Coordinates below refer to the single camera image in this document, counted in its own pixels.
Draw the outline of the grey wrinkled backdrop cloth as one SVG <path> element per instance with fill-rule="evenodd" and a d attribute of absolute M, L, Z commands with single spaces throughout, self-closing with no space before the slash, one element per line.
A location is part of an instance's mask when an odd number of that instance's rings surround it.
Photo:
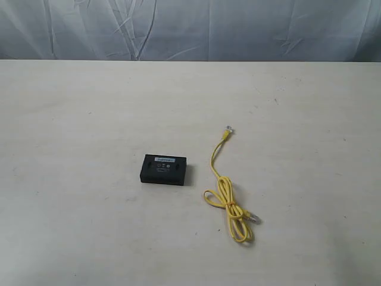
<path fill-rule="evenodd" d="M 1 58 L 380 61 L 379 1 L 2 1 Z"/>

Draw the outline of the small black electronic box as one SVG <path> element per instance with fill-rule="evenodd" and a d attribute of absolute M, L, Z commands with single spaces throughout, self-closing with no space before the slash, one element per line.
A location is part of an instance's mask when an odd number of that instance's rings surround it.
<path fill-rule="evenodd" d="M 186 157 L 146 154 L 140 171 L 140 181 L 184 186 L 186 167 Z"/>

